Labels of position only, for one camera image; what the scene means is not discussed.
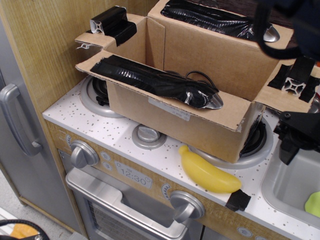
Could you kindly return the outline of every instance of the oven door handle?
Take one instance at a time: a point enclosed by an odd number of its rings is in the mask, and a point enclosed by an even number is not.
[[[121,191],[77,168],[73,168],[65,180],[70,189],[80,193],[85,199],[111,211],[145,232],[161,236],[164,240],[182,239],[181,237],[188,231],[182,223],[173,221],[169,227],[165,227],[130,208],[121,202],[123,198]]]
[[[9,125],[12,135],[20,146],[21,150],[27,156],[35,156],[43,149],[42,145],[31,142],[20,122],[16,108],[16,99],[20,96],[20,91],[13,83],[5,86],[0,92],[0,107],[2,109],[5,121]]]

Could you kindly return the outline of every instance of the stove knob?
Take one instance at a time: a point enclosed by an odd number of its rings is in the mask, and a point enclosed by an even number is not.
[[[160,138],[161,133],[150,127],[139,125],[137,136],[141,141],[144,141],[146,143],[152,143],[157,141]]]
[[[132,141],[142,149],[157,149],[165,143],[166,139],[167,135],[142,124],[136,126],[132,132]]]
[[[77,169],[82,169],[87,165],[95,165],[99,162],[99,157],[95,150],[87,143],[74,140],[71,143],[71,164]]]
[[[173,219],[178,223],[189,218],[201,218],[206,212],[205,207],[197,198],[184,191],[173,191],[170,195],[170,203],[174,208]]]

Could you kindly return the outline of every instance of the cardboard box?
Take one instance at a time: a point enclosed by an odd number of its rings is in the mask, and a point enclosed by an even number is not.
[[[289,96],[267,86],[279,61],[262,53],[255,42],[162,16],[160,11],[167,1],[160,0],[148,17],[128,14],[128,20],[137,26],[137,33],[118,47],[113,38],[101,34],[79,36],[77,42],[97,47],[93,47],[94,55],[77,64],[76,68],[106,80],[113,111],[235,163],[252,124],[263,114],[264,104],[278,109]],[[283,49],[293,31],[274,27],[281,38],[271,46]],[[224,105],[218,110],[195,109],[175,99],[159,97],[90,71],[102,58],[111,55],[183,76],[191,70],[202,71],[220,90]],[[307,112],[309,109],[310,103],[296,97],[290,101],[280,110]]]

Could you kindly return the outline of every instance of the toy banana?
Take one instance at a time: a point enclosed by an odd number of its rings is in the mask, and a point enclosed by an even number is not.
[[[188,146],[179,148],[182,168],[196,184],[214,193],[233,193],[241,188],[241,181],[220,170],[198,154],[189,151]]]

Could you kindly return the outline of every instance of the sink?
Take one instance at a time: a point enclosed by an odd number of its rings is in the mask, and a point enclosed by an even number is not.
[[[300,149],[285,165],[279,158],[280,143],[262,181],[263,197],[276,210],[320,229],[320,218],[305,211],[309,196],[320,191],[320,153]]]

